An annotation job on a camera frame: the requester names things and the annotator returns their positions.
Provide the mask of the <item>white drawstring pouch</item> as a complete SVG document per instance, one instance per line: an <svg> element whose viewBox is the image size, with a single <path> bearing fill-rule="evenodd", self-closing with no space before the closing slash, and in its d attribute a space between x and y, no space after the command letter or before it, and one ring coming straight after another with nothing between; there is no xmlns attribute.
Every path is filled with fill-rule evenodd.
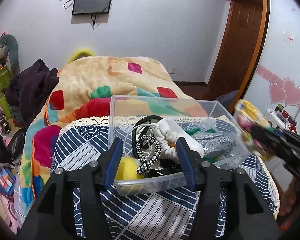
<svg viewBox="0 0 300 240"><path fill-rule="evenodd" d="M155 139L161 146L160 157L162 159L170 159L176 163L180 163L177 152L177 140L184 137L189 148L199 153L203 157L203 149L194 139L192 139L184 130L172 119L162 118L152 128Z"/></svg>

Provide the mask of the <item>green knitted cloth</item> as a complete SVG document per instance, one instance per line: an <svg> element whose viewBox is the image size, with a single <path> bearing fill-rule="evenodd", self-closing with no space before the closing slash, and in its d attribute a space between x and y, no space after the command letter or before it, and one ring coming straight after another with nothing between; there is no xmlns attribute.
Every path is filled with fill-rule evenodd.
<svg viewBox="0 0 300 240"><path fill-rule="evenodd" d="M210 141L221 137L221 134L216 133L213 129L208 131L201 131L200 128L185 129L184 132L187 133L198 144L200 144L200 146L204 150L204 160L207 160L211 163L215 163L217 161L216 154L213 153L212 147L210 146Z"/></svg>

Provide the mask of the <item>floral patterned cloth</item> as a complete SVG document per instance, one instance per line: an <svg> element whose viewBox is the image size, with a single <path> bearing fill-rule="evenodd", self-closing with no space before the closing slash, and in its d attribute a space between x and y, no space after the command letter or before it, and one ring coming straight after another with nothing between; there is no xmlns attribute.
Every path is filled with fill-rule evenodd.
<svg viewBox="0 0 300 240"><path fill-rule="evenodd" d="M262 113L252 103L243 99L238 100L236 103L234 117L242 130L242 141L247 149L263 160L269 160L273 154L254 138L253 127L260 126L261 132L265 129L273 132L275 129L271 126L271 123L265 119Z"/></svg>

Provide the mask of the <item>colourful patchwork blanket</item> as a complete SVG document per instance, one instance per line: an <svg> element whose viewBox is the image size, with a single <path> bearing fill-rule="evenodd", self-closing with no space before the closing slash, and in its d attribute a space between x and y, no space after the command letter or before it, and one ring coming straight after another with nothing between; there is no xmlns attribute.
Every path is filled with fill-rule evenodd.
<svg viewBox="0 0 300 240"><path fill-rule="evenodd" d="M171 79L164 65L149 57L89 56L58 72L52 90L25 136L14 207L26 217L50 175L53 143L48 140L69 123L109 115L114 95L190 99Z"/></svg>

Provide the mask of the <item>yellow tennis ball with cord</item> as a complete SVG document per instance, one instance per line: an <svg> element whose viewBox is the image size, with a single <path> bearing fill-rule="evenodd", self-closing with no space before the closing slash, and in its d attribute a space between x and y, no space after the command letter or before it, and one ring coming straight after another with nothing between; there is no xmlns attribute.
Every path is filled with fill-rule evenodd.
<svg viewBox="0 0 300 240"><path fill-rule="evenodd" d="M123 154L116 180L138 180L162 175L161 147L154 132L157 124L122 126L114 130L114 137L123 141Z"/></svg>

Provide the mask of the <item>yellow plush item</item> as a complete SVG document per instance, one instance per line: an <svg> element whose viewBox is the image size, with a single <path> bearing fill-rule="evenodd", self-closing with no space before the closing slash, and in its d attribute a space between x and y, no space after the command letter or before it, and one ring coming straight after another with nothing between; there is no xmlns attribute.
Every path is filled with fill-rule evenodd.
<svg viewBox="0 0 300 240"><path fill-rule="evenodd" d="M68 63L72 63L83 57L95 56L95 52L89 48L79 48L68 59Z"/></svg>

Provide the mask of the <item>dark purple garment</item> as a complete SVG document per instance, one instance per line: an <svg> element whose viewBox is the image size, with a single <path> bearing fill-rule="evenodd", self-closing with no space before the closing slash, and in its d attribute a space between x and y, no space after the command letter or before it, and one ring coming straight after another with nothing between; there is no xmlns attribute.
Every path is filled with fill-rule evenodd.
<svg viewBox="0 0 300 240"><path fill-rule="evenodd" d="M37 60L11 80L5 96L17 124L28 127L33 122L59 83L57 75L58 69Z"/></svg>

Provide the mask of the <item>grey knit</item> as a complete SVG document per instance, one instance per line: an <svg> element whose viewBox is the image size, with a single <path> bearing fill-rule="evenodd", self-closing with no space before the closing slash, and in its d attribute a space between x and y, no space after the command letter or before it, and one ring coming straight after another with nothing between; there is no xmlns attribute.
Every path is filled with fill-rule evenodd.
<svg viewBox="0 0 300 240"><path fill-rule="evenodd" d="M236 148L235 139L225 135L224 133L221 134L221 137L210 141L210 146L212 147L213 153L216 154L216 157L227 156Z"/></svg>

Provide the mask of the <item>white wardrobe with hearts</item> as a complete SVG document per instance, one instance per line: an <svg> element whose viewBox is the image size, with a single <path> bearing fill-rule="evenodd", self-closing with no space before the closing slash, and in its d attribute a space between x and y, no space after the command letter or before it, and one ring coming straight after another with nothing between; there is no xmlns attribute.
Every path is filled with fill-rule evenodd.
<svg viewBox="0 0 300 240"><path fill-rule="evenodd" d="M281 104L300 134L300 7L294 0L270 0L266 39L244 95L260 112Z"/></svg>

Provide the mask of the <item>navy white patterned tablecloth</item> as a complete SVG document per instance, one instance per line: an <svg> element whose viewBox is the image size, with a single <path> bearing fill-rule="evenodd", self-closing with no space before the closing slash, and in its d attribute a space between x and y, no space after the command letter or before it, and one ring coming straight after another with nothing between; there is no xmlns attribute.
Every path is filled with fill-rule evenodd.
<svg viewBox="0 0 300 240"><path fill-rule="evenodd" d="M236 134L235 125L225 116L209 118L213 128L223 133ZM108 120L82 120L64 127L53 150L51 173L62 167L66 171L82 168L97 160L108 148ZM244 168L268 203L274 217L279 213L280 201L277 187L261 158L249 155L240 167ZM111 186L101 192L101 200L113 239L188 239L196 214L197 194L185 186L181 178L165 179L155 184L155 191L141 185ZM79 239L85 238L79 189L73 194L73 222ZM223 235L226 218L226 189L221 190L216 237Z"/></svg>

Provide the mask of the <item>green cardboard box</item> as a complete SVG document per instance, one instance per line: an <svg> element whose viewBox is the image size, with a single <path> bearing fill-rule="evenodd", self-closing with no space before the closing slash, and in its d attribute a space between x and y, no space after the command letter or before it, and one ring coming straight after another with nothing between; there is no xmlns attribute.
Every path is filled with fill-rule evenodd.
<svg viewBox="0 0 300 240"><path fill-rule="evenodd" d="M6 96L2 90L5 90L11 81L12 75L6 66L0 66L0 104L6 116L6 119L11 118L9 104L7 103Z"/></svg>

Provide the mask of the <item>white suitcase with stickers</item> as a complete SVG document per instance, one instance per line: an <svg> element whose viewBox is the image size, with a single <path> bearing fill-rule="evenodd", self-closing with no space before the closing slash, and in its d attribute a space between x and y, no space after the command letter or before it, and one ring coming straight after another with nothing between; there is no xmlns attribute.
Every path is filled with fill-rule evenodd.
<svg viewBox="0 0 300 240"><path fill-rule="evenodd" d="M278 103L275 108L269 108L264 113L264 118L273 128L287 129L297 134L296 120L284 110L284 107Z"/></svg>

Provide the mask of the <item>brown wooden door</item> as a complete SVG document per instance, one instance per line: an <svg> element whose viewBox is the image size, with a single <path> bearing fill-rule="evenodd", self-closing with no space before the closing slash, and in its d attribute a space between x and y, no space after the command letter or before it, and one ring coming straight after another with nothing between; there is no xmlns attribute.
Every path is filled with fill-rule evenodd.
<svg viewBox="0 0 300 240"><path fill-rule="evenodd" d="M234 111L256 69L267 23L268 0L230 0L228 18L207 87L208 98L230 92L227 107Z"/></svg>

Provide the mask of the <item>small black wall monitor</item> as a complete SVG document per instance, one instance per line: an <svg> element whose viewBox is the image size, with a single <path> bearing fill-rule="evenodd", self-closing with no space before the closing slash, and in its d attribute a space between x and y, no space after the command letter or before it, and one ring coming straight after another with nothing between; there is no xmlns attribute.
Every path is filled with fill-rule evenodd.
<svg viewBox="0 0 300 240"><path fill-rule="evenodd" d="M108 14L112 0L74 0L72 15Z"/></svg>

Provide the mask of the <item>black and white bag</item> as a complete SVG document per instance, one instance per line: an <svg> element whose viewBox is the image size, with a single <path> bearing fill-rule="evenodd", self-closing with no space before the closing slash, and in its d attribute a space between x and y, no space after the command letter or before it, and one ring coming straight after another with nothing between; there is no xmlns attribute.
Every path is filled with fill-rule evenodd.
<svg viewBox="0 0 300 240"><path fill-rule="evenodd" d="M140 119L131 131L132 152L140 163L137 174L145 178L161 177L181 172L181 165L160 157L161 146L152 128L162 117L149 115Z"/></svg>

